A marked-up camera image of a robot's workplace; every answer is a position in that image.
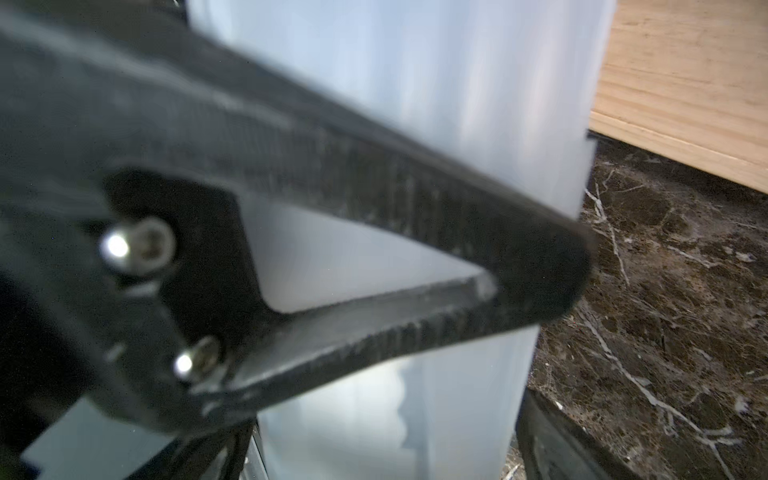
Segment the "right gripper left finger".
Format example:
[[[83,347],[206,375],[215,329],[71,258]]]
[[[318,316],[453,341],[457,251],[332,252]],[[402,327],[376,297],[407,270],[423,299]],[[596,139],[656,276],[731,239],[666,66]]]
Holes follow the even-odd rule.
[[[555,320],[575,221],[125,1],[1,5],[1,407],[197,436]]]

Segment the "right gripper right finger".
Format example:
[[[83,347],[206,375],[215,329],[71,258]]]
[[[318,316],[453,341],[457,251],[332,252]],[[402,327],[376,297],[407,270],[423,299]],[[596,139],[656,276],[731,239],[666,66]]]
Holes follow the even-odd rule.
[[[640,479],[555,403],[530,388],[522,398],[516,439],[528,479]]]

